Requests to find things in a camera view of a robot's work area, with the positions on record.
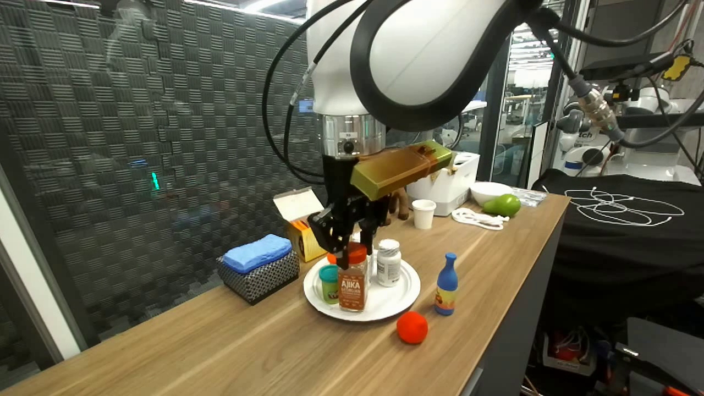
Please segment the black cloth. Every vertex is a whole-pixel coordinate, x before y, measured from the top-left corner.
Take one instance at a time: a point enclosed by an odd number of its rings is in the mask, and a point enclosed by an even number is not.
[[[599,323],[704,294],[702,187],[629,175],[573,178],[551,169],[533,189],[572,197],[548,287],[548,316]],[[615,205],[605,204],[614,199]],[[660,224],[634,225],[648,222]]]

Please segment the small green cup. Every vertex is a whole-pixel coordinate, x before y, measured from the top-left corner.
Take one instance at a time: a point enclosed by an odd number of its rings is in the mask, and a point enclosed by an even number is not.
[[[318,275],[322,283],[322,298],[328,304],[337,304],[337,266],[324,266]]]

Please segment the white bowl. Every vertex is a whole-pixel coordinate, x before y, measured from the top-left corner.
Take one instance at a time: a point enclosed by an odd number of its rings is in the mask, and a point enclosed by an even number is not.
[[[511,187],[494,182],[476,182],[470,187],[470,190],[472,190],[472,198],[482,206],[501,195],[513,193]]]

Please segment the yellow box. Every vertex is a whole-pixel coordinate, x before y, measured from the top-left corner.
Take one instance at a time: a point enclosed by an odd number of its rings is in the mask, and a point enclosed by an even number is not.
[[[308,225],[308,215],[323,210],[310,187],[278,194],[274,196],[274,205],[286,222],[287,237],[303,261],[308,262],[326,253]]]

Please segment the blue bottle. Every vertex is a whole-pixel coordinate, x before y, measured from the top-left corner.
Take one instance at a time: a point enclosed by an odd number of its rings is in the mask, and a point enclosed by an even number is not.
[[[445,254],[445,268],[438,276],[438,288],[435,293],[435,310],[438,314],[449,316],[455,312],[455,296],[457,295],[457,273],[455,272],[454,253]]]

